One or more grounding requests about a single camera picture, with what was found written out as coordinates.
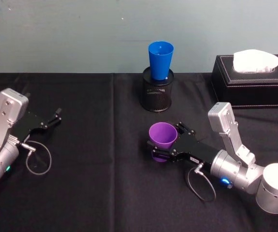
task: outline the blue led light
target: blue led light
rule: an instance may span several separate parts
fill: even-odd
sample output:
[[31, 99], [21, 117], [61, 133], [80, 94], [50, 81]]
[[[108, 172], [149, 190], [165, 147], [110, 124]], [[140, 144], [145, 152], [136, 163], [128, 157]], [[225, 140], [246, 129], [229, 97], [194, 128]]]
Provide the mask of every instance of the blue led light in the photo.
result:
[[226, 178], [221, 179], [221, 181], [222, 181], [222, 183], [225, 183], [227, 185], [230, 184], [230, 181], [227, 180]]

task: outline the table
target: table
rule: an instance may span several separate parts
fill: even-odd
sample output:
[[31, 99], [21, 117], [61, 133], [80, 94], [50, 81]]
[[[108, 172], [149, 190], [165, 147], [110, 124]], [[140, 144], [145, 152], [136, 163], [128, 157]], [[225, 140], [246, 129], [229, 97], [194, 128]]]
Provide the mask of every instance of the table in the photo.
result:
[[[192, 164], [153, 161], [146, 141], [159, 121], [183, 121], [203, 143], [224, 148], [207, 117], [216, 102], [210, 73], [175, 77], [171, 108], [152, 113], [139, 103], [141, 74], [0, 73], [0, 91], [31, 93], [39, 115], [63, 109], [62, 123], [36, 136], [52, 153], [50, 172], [30, 174], [22, 150], [0, 180], [0, 232], [278, 231], [278, 215], [262, 211], [255, 196], [208, 175], [217, 199], [203, 203], [184, 180]], [[234, 113], [257, 163], [278, 162], [278, 109]], [[211, 196], [203, 180], [193, 181]]]

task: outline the label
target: label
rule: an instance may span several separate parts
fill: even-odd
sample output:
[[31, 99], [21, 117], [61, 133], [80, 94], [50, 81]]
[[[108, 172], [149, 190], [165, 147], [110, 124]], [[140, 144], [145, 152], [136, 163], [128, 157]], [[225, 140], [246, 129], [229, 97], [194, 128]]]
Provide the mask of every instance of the label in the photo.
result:
[[193, 158], [193, 157], [191, 157], [190, 160], [191, 160], [192, 162], [195, 162], [195, 163], [198, 163], [198, 164], [199, 164], [199, 161], [198, 161], [197, 159]]

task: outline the wall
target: wall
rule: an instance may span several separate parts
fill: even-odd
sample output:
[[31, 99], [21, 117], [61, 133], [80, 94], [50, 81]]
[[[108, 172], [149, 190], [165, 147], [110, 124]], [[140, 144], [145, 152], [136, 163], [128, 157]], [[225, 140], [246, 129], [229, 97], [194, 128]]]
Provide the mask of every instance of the wall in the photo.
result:
[[278, 53], [278, 0], [0, 0], [0, 72], [139, 73], [155, 40], [174, 44], [176, 73]]

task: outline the tissue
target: tissue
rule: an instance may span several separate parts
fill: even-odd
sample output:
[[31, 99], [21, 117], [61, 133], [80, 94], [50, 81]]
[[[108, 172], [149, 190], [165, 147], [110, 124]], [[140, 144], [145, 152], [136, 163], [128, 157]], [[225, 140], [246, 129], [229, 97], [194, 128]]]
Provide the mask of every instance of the tissue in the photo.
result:
[[234, 53], [234, 70], [238, 73], [268, 73], [278, 66], [278, 57], [256, 49]]

